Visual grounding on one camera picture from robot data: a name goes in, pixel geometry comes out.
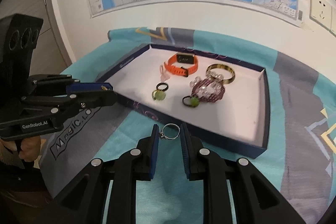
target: gold bangle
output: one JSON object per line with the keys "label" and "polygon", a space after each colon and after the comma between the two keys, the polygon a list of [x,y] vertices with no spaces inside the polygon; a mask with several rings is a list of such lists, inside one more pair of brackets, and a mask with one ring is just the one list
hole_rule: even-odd
{"label": "gold bangle", "polygon": [[[211,72],[212,69],[224,69],[224,70],[227,70],[229,73],[231,73],[232,77],[230,79],[223,79],[224,78],[223,75],[218,75],[218,74],[216,74],[214,72]],[[226,66],[224,64],[213,64],[213,65],[210,65],[207,68],[206,75],[208,77],[210,77],[212,80],[219,81],[223,85],[224,84],[230,84],[230,83],[232,83],[235,80],[235,78],[236,78],[235,71],[232,68],[230,68],[229,66]]]}

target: electrical outlet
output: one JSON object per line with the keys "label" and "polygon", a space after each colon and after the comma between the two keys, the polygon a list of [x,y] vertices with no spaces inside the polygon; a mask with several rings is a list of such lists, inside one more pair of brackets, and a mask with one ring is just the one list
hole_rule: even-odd
{"label": "electrical outlet", "polygon": [[331,29],[330,32],[336,36],[336,8],[332,8],[332,15],[331,15]]}
{"label": "electrical outlet", "polygon": [[310,0],[310,18],[327,30],[331,29],[331,5],[325,0]]}

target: watch face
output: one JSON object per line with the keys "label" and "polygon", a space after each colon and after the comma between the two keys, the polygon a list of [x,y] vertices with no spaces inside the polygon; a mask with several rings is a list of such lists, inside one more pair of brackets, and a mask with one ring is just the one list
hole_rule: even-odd
{"label": "watch face", "polygon": [[191,54],[177,54],[177,61],[179,63],[184,64],[193,64],[194,63],[194,55]]}

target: box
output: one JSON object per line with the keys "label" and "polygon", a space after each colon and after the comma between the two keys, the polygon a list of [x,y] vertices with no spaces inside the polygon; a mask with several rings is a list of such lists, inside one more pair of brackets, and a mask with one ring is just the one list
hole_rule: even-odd
{"label": "box", "polygon": [[[198,71],[189,77],[171,75],[166,81],[169,85],[166,98],[153,100],[152,91],[161,82],[159,67],[177,52],[197,55]],[[206,68],[217,63],[230,66],[236,73],[236,79],[225,85],[223,99],[216,103],[201,102],[196,108],[183,105],[182,98],[191,94],[189,83],[196,76],[206,78]],[[230,77],[227,71],[216,70],[225,78]],[[263,67],[209,52],[145,44],[124,56],[98,81],[109,82],[121,104],[163,124],[186,122],[192,135],[209,144],[253,159],[267,149],[270,106]]]}

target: orange watch strap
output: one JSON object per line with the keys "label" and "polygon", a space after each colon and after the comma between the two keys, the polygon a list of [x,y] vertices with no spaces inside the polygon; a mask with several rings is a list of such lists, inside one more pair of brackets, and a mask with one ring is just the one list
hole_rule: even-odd
{"label": "orange watch strap", "polygon": [[198,70],[198,59],[196,56],[194,56],[194,66],[190,68],[178,68],[176,66],[173,66],[173,64],[177,62],[177,54],[173,55],[168,59],[168,62],[164,62],[164,66],[167,71],[169,71],[173,75],[179,75],[179,76],[185,76],[188,77],[189,75],[195,73]]}

